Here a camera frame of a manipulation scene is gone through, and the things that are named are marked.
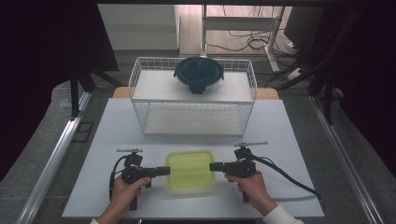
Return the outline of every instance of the white sleeve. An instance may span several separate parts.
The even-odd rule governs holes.
[[[304,224],[301,220],[295,219],[282,205],[278,205],[262,220],[266,224]]]
[[[95,219],[95,218],[93,218],[90,224],[99,224],[99,222],[98,222],[98,221],[96,221],[96,219]]]

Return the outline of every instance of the yellow container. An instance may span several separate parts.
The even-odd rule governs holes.
[[[215,174],[209,163],[214,161],[209,150],[172,152],[166,156],[166,165],[171,174],[166,177],[170,189],[210,186],[215,182]]]

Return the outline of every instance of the human hand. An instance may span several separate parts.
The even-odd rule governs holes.
[[[256,171],[256,174],[250,177],[242,178],[226,174],[225,178],[238,183],[238,190],[247,194],[249,197],[249,203],[264,217],[277,207],[277,204],[267,192],[264,179],[262,178],[262,173],[260,171]]]
[[[141,188],[147,185],[151,178],[144,177],[138,179],[133,184],[125,183],[120,176],[114,180],[114,188],[111,197],[111,202],[107,206],[105,212],[99,216],[97,221],[100,224],[117,224],[129,212],[130,204],[134,197],[141,194]]]

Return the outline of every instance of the white table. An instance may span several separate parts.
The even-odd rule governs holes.
[[[163,166],[168,153],[210,149],[215,161],[235,161],[233,147],[241,142],[263,142],[249,147],[253,154],[270,158],[297,181],[313,188],[289,118],[280,100],[258,100],[253,107],[244,137],[145,136],[129,99],[109,99],[78,181],[63,217],[98,217],[108,205],[108,179],[116,160],[125,155],[117,148],[143,148],[143,167]],[[300,189],[271,168],[257,163],[272,197],[296,217],[322,217],[316,196]],[[216,173],[211,187],[190,192],[168,189],[164,176],[155,177],[143,189],[137,210],[129,217],[142,219],[232,219],[260,218],[259,212],[242,202],[235,183]]]

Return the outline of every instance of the wire basket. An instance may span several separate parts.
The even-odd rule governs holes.
[[[251,61],[215,59],[224,80],[210,94],[193,95],[174,78],[183,60],[137,58],[129,93],[143,133],[242,136],[256,99]]]

